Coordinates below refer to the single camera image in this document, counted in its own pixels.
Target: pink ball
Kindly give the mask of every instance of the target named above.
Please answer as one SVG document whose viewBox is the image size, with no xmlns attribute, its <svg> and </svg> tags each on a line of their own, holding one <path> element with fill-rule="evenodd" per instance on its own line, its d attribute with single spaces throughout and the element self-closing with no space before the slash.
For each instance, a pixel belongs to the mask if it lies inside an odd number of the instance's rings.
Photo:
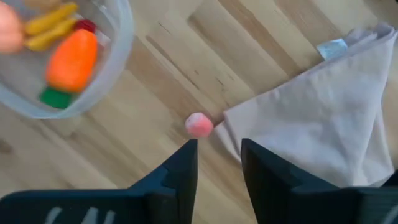
<svg viewBox="0 0 398 224">
<path fill-rule="evenodd" d="M 207 137 L 214 125 L 203 113 L 193 113 L 185 121 L 185 128 L 195 138 Z"/>
</svg>

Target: fabric tag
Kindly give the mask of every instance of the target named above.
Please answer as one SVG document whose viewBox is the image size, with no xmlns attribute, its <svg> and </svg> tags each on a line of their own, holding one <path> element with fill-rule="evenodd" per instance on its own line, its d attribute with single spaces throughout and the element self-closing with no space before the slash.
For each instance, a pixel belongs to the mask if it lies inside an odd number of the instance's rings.
<svg viewBox="0 0 398 224">
<path fill-rule="evenodd" d="M 319 53 L 325 60 L 343 55 L 347 48 L 348 46 L 343 39 L 332 40 L 317 46 Z"/>
</svg>

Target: red toy item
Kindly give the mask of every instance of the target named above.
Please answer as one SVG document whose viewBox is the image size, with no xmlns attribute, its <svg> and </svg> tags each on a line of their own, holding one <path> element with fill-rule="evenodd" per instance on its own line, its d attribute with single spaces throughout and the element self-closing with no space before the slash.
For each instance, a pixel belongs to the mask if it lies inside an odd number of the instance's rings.
<svg viewBox="0 0 398 224">
<path fill-rule="evenodd" d="M 193 113 L 185 122 L 189 134 L 195 138 L 207 137 L 213 130 L 213 123 L 203 113 Z"/>
<path fill-rule="evenodd" d="M 88 19 L 81 19 L 75 25 L 75 30 L 78 30 L 78 29 L 85 29 L 89 32 L 94 33 L 95 29 L 96 29 L 96 25 L 94 22 L 91 22 Z"/>
</svg>

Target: toy carrot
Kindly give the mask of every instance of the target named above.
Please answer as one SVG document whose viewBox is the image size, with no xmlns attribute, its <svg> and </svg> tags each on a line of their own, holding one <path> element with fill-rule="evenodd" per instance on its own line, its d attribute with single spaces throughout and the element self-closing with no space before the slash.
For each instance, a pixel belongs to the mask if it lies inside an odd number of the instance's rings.
<svg viewBox="0 0 398 224">
<path fill-rule="evenodd" d="M 94 33 L 76 30 L 58 47 L 47 67 L 47 88 L 41 100 L 56 108 L 66 108 L 72 94 L 87 86 L 96 61 L 97 40 Z"/>
</svg>

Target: yellow toy vegetable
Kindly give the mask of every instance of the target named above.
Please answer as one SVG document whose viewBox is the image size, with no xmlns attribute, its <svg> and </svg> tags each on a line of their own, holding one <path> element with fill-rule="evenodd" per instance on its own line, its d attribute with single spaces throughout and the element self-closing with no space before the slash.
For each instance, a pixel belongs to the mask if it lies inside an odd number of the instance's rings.
<svg viewBox="0 0 398 224">
<path fill-rule="evenodd" d="M 61 0 L 24 0 L 27 7 L 40 11 L 49 12 L 61 5 Z"/>
<path fill-rule="evenodd" d="M 52 30 L 31 37 L 28 41 L 26 41 L 25 45 L 27 48 L 36 52 L 47 50 L 56 40 L 71 33 L 77 21 L 78 19 L 76 18 L 69 18 L 65 21 L 62 21 Z"/>
<path fill-rule="evenodd" d="M 57 10 L 29 21 L 25 25 L 25 32 L 29 35 L 36 35 L 49 30 L 68 16 L 77 12 L 78 8 L 78 5 L 74 2 L 66 3 Z"/>
</svg>

